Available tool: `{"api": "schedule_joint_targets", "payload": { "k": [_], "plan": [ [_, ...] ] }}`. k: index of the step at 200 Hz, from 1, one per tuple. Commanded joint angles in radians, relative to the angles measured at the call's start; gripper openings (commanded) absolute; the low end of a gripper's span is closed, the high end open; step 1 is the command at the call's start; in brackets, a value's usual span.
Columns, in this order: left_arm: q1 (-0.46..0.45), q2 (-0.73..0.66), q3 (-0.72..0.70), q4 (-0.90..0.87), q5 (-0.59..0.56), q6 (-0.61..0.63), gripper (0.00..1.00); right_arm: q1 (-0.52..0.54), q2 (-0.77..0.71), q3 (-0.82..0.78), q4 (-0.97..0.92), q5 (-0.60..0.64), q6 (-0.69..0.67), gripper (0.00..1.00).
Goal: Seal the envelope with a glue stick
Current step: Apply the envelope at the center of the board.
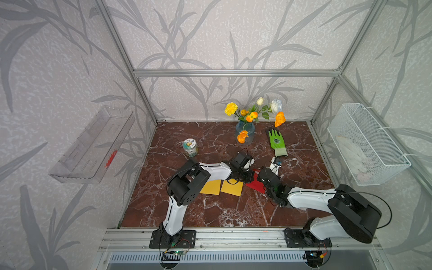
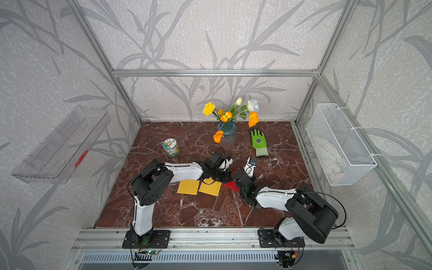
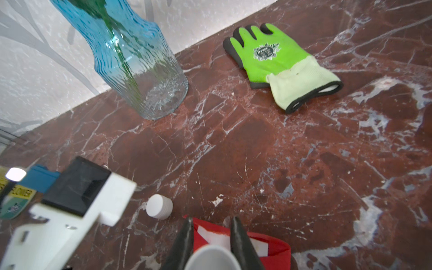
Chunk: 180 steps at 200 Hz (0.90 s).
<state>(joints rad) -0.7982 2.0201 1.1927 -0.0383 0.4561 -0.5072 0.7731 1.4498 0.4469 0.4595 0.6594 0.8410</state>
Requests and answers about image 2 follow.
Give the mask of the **large yellow envelope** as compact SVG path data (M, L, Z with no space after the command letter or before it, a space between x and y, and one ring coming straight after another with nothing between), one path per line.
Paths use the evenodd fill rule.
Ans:
M199 192L217 197L221 190L222 183L212 178L204 179L199 187Z

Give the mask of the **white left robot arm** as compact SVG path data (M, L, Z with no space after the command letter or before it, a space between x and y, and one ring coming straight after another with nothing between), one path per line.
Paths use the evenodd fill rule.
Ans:
M218 152L212 153L203 162L173 164L160 159L152 160L131 180L135 200L132 231L138 237L149 235L153 230L154 206L171 183L208 178L226 183L231 175L230 165L233 161L229 155Z

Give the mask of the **red envelope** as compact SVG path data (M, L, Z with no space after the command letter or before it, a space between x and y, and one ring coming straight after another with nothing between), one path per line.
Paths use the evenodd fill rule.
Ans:
M240 192L240 190L237 187L235 181L227 182L227 183L224 184L224 186L227 187L227 188L229 188L229 189L231 189L231 190L233 190L233 191L236 191L238 193Z

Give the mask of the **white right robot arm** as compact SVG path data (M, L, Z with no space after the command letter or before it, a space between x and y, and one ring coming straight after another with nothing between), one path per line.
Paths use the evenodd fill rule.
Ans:
M291 190L270 189L254 184L254 178L243 169L234 170L232 178L243 202L250 207L272 208L290 214L274 229L262 230L263 246L287 247L293 243L303 246L303 237L323 244L339 217L337 210L306 184Z

